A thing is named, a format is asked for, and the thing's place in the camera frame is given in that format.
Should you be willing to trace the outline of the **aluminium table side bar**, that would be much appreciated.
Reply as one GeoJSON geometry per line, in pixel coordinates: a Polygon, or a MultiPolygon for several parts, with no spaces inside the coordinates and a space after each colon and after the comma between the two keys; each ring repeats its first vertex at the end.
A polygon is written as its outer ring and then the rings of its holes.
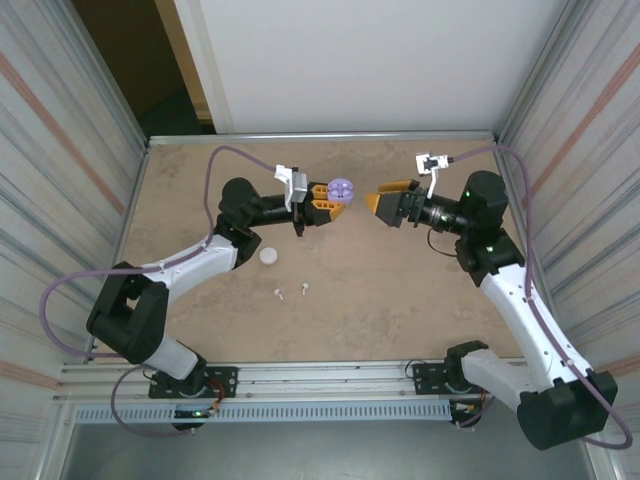
{"type": "MultiPolygon", "coordinates": [[[[142,182],[144,180],[144,176],[146,173],[146,169],[149,163],[149,159],[150,159],[150,153],[151,153],[151,147],[147,146],[142,158],[141,158],[141,162],[140,165],[138,167],[134,182],[133,182],[133,186],[132,186],[132,191],[131,191],[131,195],[123,216],[123,221],[122,221],[122,225],[117,237],[117,242],[116,245],[114,247],[114,251],[113,251],[113,255],[111,257],[111,261],[109,263],[109,266],[107,267],[107,269],[111,269],[114,265],[120,263],[120,261],[122,260],[122,256],[123,256],[123,252],[125,250],[125,246],[126,246],[126,242],[127,242],[127,238],[129,235],[129,231],[130,231],[130,227],[133,221],[133,216],[135,214],[135,209],[136,209],[136,205],[138,202],[138,198],[140,195],[140,191],[141,191],[141,187],[142,187],[142,182]]],[[[93,334],[91,334],[90,339],[88,340],[88,345],[90,347],[90,351],[91,351],[91,356],[89,358],[94,359],[94,358],[98,358],[99,359],[99,355],[98,354],[102,354],[102,353],[106,353],[107,357],[100,357],[100,358],[118,358],[118,356],[113,352],[113,351],[102,351],[102,342],[100,340],[98,340],[95,336],[93,336],[93,334]]]]}
{"type": "Polygon", "coordinates": [[[525,358],[528,361],[542,360],[553,363],[554,357],[557,356],[557,345],[553,333],[558,328],[544,303],[545,294],[539,292],[534,282],[535,275],[538,277],[540,275],[537,273],[533,240],[528,232],[530,212],[522,206],[508,163],[517,164],[520,174],[524,177],[525,185],[528,185],[528,174],[522,166],[521,158],[515,152],[504,145],[495,145],[495,148],[497,151],[494,157],[505,182],[509,208],[524,248],[525,264],[521,268],[521,273],[516,273],[515,266],[502,268],[501,272],[506,274],[506,279],[486,280],[481,289],[504,317],[525,358]]]}

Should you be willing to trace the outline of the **white door frame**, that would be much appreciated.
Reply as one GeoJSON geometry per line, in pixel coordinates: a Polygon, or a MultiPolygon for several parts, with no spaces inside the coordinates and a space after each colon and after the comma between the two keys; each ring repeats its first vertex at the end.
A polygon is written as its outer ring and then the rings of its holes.
{"type": "Polygon", "coordinates": [[[217,134],[235,134],[204,0],[154,0],[154,4],[197,119],[217,134]]]}

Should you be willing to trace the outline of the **aluminium mounting rail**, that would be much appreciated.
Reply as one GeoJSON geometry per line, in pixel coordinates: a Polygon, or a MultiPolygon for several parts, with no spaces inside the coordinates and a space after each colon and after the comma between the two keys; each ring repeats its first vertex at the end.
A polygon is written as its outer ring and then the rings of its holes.
{"type": "MultiPolygon", "coordinates": [[[[236,402],[391,400],[413,397],[405,360],[363,362],[238,363],[236,402]]],[[[66,366],[54,391],[57,403],[106,403],[130,366],[92,363],[66,366]]]]}

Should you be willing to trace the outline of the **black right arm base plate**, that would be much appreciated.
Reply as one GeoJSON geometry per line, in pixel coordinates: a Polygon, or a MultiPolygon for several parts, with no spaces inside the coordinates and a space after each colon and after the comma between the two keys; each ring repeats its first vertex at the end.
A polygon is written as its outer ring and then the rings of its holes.
{"type": "Polygon", "coordinates": [[[462,374],[444,363],[427,362],[411,366],[417,395],[475,395],[486,390],[466,380],[462,374]]]}

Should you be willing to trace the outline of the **small black controller board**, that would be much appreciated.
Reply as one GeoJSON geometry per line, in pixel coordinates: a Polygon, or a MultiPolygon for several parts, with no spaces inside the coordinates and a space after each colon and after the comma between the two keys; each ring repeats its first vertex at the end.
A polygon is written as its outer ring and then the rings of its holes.
{"type": "Polygon", "coordinates": [[[479,399],[449,401],[451,420],[457,429],[472,429],[480,421],[484,403],[479,399]]]}
{"type": "Polygon", "coordinates": [[[217,413],[218,407],[215,405],[197,408],[179,405],[174,411],[171,425],[178,432],[193,433],[217,413]]]}

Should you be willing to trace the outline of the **long aluminium table edge bar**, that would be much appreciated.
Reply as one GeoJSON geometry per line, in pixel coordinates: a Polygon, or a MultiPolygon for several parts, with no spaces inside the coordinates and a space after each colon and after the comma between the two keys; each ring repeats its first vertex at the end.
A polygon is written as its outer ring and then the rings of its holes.
{"type": "Polygon", "coordinates": [[[165,145],[231,145],[265,143],[369,142],[369,141],[493,141],[489,130],[431,130],[397,132],[252,133],[151,136],[150,147],[165,145]]]}

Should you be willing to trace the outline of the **corrugated translucent wall panel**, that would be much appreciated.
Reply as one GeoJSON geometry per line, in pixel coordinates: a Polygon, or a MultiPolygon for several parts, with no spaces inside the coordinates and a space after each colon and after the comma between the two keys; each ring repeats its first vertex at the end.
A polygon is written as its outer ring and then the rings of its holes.
{"type": "Polygon", "coordinates": [[[0,0],[0,480],[40,472],[144,135],[71,0],[0,0]]]}
{"type": "Polygon", "coordinates": [[[533,216],[554,315],[610,372],[634,444],[618,474],[640,480],[640,0],[576,0],[568,35],[501,139],[526,162],[515,189],[533,216]]]}

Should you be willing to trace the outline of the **grey metal shelf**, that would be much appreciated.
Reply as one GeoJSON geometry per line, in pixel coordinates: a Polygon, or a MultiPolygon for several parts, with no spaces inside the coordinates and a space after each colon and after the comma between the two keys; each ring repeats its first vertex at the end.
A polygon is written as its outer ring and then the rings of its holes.
{"type": "Polygon", "coordinates": [[[76,428],[62,480],[593,480],[576,444],[540,452],[514,424],[431,422],[208,425],[138,438],[76,428]]]}

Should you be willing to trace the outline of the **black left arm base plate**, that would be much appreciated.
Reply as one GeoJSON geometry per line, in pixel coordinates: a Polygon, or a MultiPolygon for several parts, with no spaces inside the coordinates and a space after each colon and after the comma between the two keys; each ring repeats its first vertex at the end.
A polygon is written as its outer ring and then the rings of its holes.
{"type": "Polygon", "coordinates": [[[237,367],[205,366],[185,379],[178,380],[164,372],[151,377],[151,399],[225,399],[236,396],[237,367]]]}

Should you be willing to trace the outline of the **purple earbud charging case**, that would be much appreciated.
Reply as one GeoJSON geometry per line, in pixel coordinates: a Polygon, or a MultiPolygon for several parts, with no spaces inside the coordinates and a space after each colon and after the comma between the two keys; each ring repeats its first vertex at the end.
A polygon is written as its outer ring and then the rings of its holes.
{"type": "Polygon", "coordinates": [[[345,178],[336,178],[328,186],[327,198],[329,201],[350,204],[354,197],[354,186],[345,178]]]}

